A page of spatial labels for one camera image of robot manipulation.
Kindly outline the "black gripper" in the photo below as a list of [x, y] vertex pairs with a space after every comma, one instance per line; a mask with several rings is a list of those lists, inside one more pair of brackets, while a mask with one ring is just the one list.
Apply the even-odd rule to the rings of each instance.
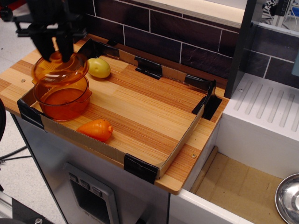
[[71, 13], [63, 0], [28, 0], [29, 13], [13, 17], [19, 37], [30, 37], [42, 58], [50, 62], [55, 53], [52, 37], [56, 37], [64, 63], [73, 54], [73, 38], [87, 35], [83, 16]]

